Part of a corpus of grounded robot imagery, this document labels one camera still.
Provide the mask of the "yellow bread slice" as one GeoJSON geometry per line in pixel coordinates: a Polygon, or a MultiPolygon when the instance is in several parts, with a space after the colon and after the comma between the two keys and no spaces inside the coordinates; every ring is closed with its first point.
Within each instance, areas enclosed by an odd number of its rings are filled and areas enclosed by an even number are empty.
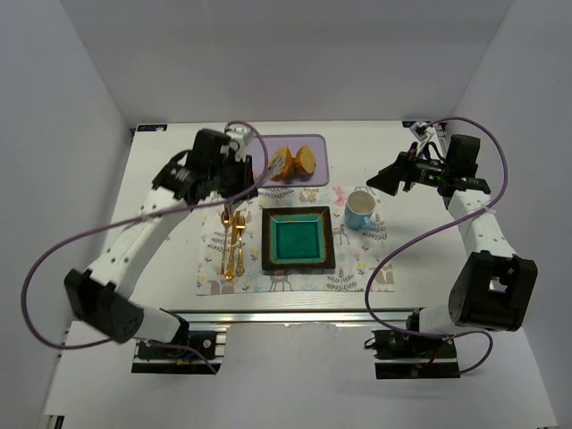
{"type": "Polygon", "coordinates": [[[279,147],[271,160],[271,179],[273,181],[282,180],[284,176],[289,174],[292,165],[293,157],[290,149],[288,147],[279,147]]]}

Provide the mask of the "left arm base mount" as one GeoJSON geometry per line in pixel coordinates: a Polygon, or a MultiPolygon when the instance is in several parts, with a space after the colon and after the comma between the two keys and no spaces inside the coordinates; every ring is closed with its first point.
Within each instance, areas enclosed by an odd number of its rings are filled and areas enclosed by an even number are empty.
{"type": "Polygon", "coordinates": [[[137,343],[131,363],[133,374],[214,375],[222,364],[226,332],[191,330],[186,349],[137,343]]]}

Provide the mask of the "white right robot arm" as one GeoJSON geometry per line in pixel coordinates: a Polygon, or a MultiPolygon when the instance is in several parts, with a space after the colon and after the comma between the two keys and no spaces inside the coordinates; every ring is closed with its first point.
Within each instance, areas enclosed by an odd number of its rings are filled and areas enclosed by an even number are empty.
{"type": "Polygon", "coordinates": [[[480,140],[454,134],[445,158],[428,160],[417,145],[398,154],[396,161],[367,181],[388,195],[421,184],[435,188],[458,227],[467,252],[447,303],[413,313],[407,327],[413,332],[455,335],[475,329],[518,330],[526,310],[538,268],[517,254],[505,238],[490,206],[491,190],[477,173],[480,140]]]}

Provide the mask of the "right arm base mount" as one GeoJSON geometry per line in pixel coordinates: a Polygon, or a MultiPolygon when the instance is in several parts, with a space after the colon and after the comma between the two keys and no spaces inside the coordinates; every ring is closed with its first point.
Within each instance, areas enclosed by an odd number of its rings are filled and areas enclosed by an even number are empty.
{"type": "Polygon", "coordinates": [[[364,342],[374,352],[377,380],[453,379],[460,377],[453,340],[433,340],[378,330],[364,342]]]}

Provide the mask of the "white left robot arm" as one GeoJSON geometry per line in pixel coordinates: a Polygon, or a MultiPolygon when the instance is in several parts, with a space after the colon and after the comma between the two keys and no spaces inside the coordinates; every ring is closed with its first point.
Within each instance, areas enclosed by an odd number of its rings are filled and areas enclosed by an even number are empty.
{"type": "Polygon", "coordinates": [[[84,271],[71,270],[64,287],[73,314],[116,343],[131,339],[187,345],[188,322],[164,309],[132,301],[139,277],[170,233],[200,203],[230,212],[257,195],[248,145],[258,133],[244,122],[223,131],[201,129],[192,148],[173,156],[153,179],[135,220],[84,271]]]}

